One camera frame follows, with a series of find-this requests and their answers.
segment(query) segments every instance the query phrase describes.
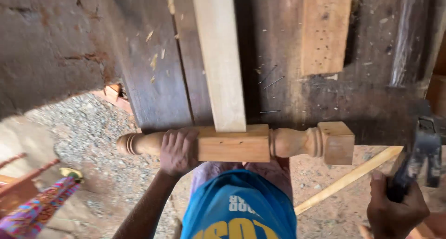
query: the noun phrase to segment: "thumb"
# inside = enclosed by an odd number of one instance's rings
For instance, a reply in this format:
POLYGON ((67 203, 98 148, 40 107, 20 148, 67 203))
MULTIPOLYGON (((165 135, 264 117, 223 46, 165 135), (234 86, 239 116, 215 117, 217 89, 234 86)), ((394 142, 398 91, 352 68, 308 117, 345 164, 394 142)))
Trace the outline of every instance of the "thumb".
POLYGON ((375 205, 382 204, 383 200, 387 198, 386 189, 387 189, 387 181, 386 176, 379 170, 373 171, 371 175, 371 200, 370 202, 375 205))

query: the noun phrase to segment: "dirt floor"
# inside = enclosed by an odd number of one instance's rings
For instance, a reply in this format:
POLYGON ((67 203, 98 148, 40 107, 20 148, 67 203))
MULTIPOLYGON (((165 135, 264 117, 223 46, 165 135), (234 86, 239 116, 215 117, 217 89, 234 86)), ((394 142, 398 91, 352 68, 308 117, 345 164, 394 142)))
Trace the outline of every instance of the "dirt floor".
MULTIPOLYGON (((92 94, 75 96, 0 123, 0 160, 19 152, 28 154, 0 170, 0 174, 17 177, 53 158, 61 159, 60 166, 78 168, 85 174, 85 184, 56 214, 40 238, 113 236, 159 170, 159 159, 155 156, 123 156, 116 151, 116 139, 136 131, 133 116, 92 94)), ((320 158, 293 157, 290 167, 294 205, 383 149, 383 146, 357 146, 352 166, 331 166, 320 158)), ((382 165, 382 170, 390 170, 392 163, 382 165)), ((42 174, 37 186, 43 188, 54 183, 59 178, 58 167, 42 174)), ((175 218, 181 219, 187 207, 190 181, 191 174, 175 187, 161 216, 156 238, 169 238, 173 234, 175 218)), ((367 224, 369 181, 370 176, 366 175, 299 215, 298 237, 361 238, 357 225, 367 224)), ((446 210, 445 189, 445 177, 440 189, 423 187, 432 211, 446 210)))

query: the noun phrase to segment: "hand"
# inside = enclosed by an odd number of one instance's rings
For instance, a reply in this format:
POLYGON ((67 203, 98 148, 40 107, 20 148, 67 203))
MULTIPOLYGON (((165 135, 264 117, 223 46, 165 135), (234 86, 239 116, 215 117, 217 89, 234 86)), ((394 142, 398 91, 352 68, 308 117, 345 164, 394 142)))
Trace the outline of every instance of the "hand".
POLYGON ((197 160, 197 136, 198 131, 193 128, 167 131, 161 144, 161 170, 180 179, 200 165, 197 160))
POLYGON ((404 239, 430 214, 416 182, 410 186, 401 203, 391 202, 387 198, 386 176, 381 171, 373 172, 370 186, 371 200, 367 217, 376 239, 404 239))

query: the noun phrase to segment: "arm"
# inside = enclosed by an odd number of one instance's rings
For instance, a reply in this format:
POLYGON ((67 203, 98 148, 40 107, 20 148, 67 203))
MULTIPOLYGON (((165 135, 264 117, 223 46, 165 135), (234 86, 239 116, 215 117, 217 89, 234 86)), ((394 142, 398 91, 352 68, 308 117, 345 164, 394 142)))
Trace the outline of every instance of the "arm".
POLYGON ((148 190, 113 236, 114 239, 153 238, 163 211, 176 183, 199 165, 196 160, 194 129, 169 130, 164 134, 160 154, 160 170, 148 190))
POLYGON ((386 176, 375 171, 372 174, 371 200, 367 217, 375 239, 405 239, 424 218, 429 216, 420 187, 414 182, 403 202, 391 202, 386 195, 386 176))

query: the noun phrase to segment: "wooden workbench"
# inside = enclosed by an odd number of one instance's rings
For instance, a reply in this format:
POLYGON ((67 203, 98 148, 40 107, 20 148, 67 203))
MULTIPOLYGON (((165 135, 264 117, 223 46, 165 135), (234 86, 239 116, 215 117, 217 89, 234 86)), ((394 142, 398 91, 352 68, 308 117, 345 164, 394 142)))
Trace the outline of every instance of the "wooden workbench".
MULTIPOLYGON (((173 16, 167 4, 156 1, 102 0, 138 124, 143 132, 211 125, 192 0, 175 0, 173 16), (144 42, 152 29, 152 39, 144 42), (154 54, 157 66, 152 69, 154 54)), ((344 121, 356 134, 356 144, 404 144, 413 103, 426 93, 445 29, 445 0, 426 3, 428 26, 420 36, 425 48, 413 51, 422 60, 420 76, 405 88, 390 88, 400 2, 353 0, 344 70, 302 76, 302 0, 235 0, 248 124, 303 130, 321 121, 344 121), (276 70, 259 85, 274 65, 276 70), (285 78, 263 90, 281 76, 285 78), (275 110, 280 112, 259 113, 275 110)))

